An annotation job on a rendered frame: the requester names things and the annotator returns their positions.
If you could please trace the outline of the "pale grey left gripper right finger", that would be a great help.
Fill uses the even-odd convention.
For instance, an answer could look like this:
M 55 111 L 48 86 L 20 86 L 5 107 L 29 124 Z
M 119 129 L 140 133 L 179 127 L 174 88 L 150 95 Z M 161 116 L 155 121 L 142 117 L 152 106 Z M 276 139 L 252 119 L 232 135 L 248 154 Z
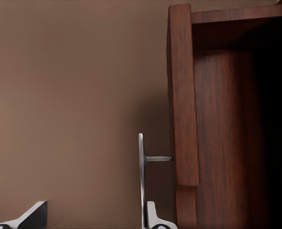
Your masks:
M 147 202 L 147 229 L 177 229 L 176 224 L 158 217 L 155 203 Z

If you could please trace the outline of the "dark wooden drawer cabinet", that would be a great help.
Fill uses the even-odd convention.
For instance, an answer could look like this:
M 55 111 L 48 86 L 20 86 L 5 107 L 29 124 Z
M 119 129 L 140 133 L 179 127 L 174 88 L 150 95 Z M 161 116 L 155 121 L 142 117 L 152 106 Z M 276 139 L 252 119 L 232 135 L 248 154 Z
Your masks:
M 191 229 L 282 229 L 282 0 L 191 13 L 200 165 Z

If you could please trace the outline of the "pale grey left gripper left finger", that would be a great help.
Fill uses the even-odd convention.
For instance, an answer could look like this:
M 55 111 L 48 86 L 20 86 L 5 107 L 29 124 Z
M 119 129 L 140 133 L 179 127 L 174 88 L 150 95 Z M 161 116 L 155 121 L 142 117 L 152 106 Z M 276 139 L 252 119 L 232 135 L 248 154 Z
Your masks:
M 0 223 L 0 229 L 46 229 L 47 201 L 39 201 L 19 218 Z

